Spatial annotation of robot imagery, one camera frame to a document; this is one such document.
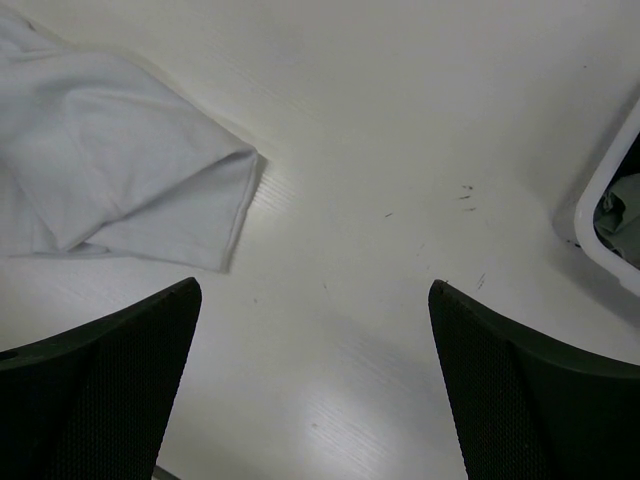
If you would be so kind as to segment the white skirt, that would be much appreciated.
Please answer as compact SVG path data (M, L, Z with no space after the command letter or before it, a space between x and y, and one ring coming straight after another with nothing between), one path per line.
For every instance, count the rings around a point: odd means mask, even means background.
M224 272L258 182L249 144L122 57L1 13L1 253Z

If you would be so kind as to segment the grey skirt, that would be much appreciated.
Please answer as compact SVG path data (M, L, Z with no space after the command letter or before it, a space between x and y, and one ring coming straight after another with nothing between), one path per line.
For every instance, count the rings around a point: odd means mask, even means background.
M619 178L604 192L594 213L601 242L639 268L639 174Z

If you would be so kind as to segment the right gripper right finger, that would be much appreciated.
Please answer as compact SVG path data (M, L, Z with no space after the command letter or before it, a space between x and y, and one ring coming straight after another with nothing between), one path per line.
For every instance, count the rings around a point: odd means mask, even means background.
M429 314L470 479L636 479L639 368L433 282Z

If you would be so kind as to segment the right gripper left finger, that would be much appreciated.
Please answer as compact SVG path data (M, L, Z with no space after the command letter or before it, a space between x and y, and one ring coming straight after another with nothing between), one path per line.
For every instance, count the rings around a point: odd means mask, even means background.
M201 303L187 278L3 351L2 478L152 478Z

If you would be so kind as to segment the white laundry basket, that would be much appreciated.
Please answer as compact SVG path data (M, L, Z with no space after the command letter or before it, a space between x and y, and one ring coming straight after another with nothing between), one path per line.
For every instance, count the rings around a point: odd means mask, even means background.
M573 227L585 255L639 294L639 106L613 136L577 202Z

